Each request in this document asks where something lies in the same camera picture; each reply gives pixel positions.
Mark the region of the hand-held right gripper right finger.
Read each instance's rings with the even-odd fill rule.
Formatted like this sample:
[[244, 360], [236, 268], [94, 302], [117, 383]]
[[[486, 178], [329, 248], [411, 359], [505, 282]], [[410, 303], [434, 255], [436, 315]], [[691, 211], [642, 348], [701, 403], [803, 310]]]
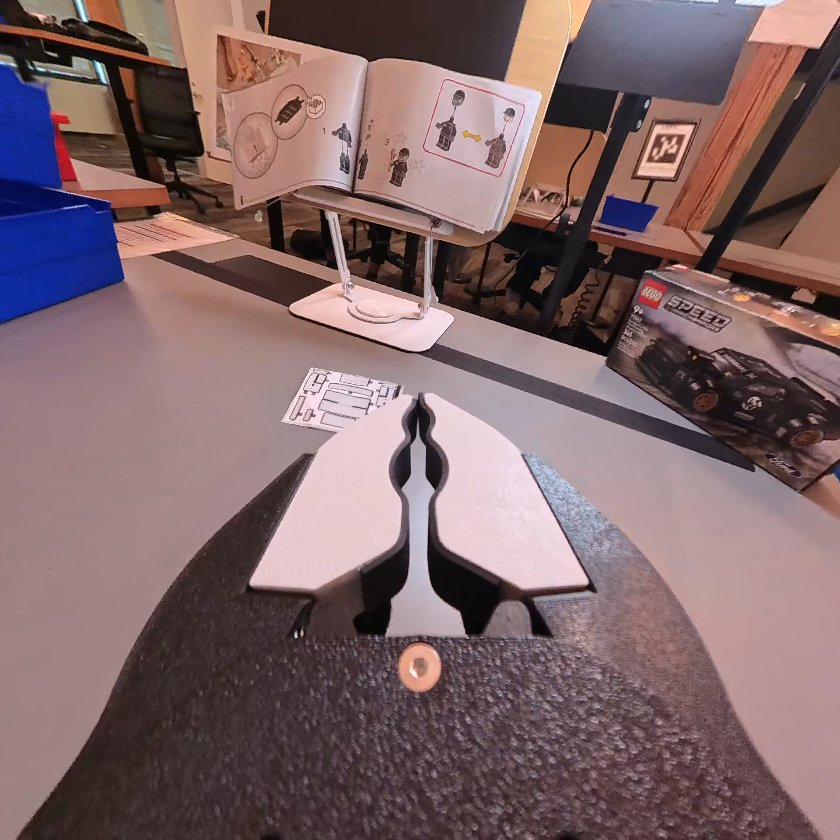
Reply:
[[536, 599], [590, 590], [585, 570], [525, 455], [504, 434], [439, 395], [420, 395], [429, 501], [427, 567], [436, 595], [483, 634], [501, 603], [547, 632]]

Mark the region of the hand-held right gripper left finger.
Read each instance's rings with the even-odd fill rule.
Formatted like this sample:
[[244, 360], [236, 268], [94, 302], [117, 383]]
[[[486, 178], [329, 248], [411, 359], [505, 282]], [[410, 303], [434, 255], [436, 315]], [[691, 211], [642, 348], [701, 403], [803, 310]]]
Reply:
[[417, 409], [400, 395], [320, 446], [248, 580], [259, 595], [306, 600], [313, 634], [386, 635], [410, 564]]

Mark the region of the black mesh office chair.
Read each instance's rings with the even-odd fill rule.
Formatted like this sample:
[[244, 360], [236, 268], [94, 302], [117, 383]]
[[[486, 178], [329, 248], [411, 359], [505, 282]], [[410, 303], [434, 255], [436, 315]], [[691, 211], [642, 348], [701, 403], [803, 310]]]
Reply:
[[195, 162], [205, 153], [198, 113], [187, 69], [173, 66], [144, 66], [135, 74], [137, 102], [143, 131], [143, 151], [162, 160], [173, 178], [164, 185], [168, 193], [191, 200], [200, 214], [205, 208], [197, 197], [213, 200], [223, 208], [219, 198], [206, 190], [187, 184], [177, 171], [179, 162]]

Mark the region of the wooden pillar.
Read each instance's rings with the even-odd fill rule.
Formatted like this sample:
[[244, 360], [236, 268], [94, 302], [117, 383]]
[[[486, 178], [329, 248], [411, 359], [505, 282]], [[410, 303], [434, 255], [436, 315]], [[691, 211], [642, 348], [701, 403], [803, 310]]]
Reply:
[[748, 45], [745, 70], [723, 102], [710, 138], [670, 208], [666, 226], [705, 227], [806, 51], [799, 45]]

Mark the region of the black lego set box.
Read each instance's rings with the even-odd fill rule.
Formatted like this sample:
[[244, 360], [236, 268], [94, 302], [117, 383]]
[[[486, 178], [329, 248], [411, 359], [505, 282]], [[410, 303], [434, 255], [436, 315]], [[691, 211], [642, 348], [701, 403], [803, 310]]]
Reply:
[[686, 266], [649, 270], [606, 365], [796, 491], [838, 474], [838, 318]]

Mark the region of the white sticker sheet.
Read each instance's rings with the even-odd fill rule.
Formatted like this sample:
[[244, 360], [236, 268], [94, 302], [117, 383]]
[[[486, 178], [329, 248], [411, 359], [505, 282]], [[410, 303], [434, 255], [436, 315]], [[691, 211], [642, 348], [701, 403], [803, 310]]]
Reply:
[[282, 423], [339, 432], [395, 400], [401, 385], [366, 375], [311, 368]]

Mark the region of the black metal pole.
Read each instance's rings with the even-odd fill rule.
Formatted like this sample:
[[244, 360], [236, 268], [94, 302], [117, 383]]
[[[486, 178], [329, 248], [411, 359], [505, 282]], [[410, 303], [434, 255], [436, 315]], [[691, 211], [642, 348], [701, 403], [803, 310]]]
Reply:
[[820, 48], [803, 89], [787, 109], [776, 131], [752, 168], [739, 194], [734, 198], [696, 268], [710, 274], [718, 266], [735, 234], [760, 197], [778, 164], [784, 158], [796, 135], [822, 97], [839, 65], [839, 22]]

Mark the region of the open instruction booklet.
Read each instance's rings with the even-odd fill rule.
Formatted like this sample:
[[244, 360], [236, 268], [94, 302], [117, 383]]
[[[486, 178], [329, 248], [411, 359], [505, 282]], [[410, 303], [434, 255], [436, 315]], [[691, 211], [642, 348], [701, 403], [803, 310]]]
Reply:
[[411, 59], [264, 46], [279, 67], [221, 96], [237, 207], [322, 187], [500, 229], [541, 92]]

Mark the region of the red ribbed bin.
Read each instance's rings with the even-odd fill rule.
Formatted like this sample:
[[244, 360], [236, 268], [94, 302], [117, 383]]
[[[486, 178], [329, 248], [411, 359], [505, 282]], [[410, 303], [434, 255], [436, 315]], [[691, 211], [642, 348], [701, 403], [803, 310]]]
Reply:
[[72, 159], [67, 148], [61, 127], [69, 125], [70, 121], [67, 115], [59, 112], [50, 112], [51, 121], [54, 127], [54, 143], [56, 148], [56, 159], [59, 167], [59, 174], [62, 183], [64, 182], [78, 182], [78, 177]]

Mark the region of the small blue bin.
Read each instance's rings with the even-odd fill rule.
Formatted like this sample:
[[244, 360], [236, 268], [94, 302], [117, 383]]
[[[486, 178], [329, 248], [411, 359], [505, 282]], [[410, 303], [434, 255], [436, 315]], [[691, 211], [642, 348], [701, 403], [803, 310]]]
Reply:
[[657, 205], [632, 201], [610, 194], [600, 215], [600, 224], [612, 228], [623, 228], [638, 234], [644, 233], [654, 219]]

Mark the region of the black white marker sign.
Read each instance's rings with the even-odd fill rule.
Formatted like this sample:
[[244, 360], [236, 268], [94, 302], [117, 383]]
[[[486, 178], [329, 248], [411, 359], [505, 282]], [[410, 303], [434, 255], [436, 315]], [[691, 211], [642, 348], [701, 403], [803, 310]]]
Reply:
[[699, 126], [699, 120], [654, 120], [634, 167], [632, 179], [677, 182]]

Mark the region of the white office table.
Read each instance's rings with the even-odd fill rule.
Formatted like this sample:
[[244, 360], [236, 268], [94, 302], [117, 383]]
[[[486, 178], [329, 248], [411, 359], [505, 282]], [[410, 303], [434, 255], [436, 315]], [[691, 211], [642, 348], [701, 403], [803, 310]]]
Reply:
[[[600, 220], [591, 226], [589, 238], [601, 245], [657, 256], [686, 266], [695, 266], [711, 243], [708, 234], [678, 227], [650, 224], [643, 233], [638, 233], [622, 227], [603, 226]], [[824, 259], [734, 240], [717, 268], [839, 297], [839, 265]]]

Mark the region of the printed paper sheet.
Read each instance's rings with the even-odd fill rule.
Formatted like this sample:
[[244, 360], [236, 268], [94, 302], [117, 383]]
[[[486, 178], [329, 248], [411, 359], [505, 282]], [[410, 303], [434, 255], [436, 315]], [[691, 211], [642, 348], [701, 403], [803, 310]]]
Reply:
[[208, 227], [173, 213], [131, 222], [115, 223], [119, 256], [122, 260], [215, 245], [237, 238], [215, 227]]

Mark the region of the wooden office table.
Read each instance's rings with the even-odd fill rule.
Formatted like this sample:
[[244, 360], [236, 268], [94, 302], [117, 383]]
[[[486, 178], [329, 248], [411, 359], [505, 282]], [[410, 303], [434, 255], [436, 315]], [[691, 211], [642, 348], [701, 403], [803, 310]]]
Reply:
[[134, 173], [142, 180], [151, 179], [150, 168], [135, 123], [132, 103], [123, 83], [121, 69], [138, 70], [143, 67], [169, 67], [162, 58], [138, 54], [130, 50], [99, 44], [82, 38], [61, 35], [42, 28], [16, 27], [1, 24], [2, 54], [11, 56], [24, 81], [34, 79], [27, 61], [45, 60], [41, 53], [55, 56], [79, 57], [102, 64], [108, 75], [115, 107], [119, 115], [123, 137], [128, 146]]
[[63, 181], [66, 192], [107, 201], [115, 210], [164, 207], [171, 203], [163, 184], [80, 160], [72, 159], [71, 163], [77, 178]]

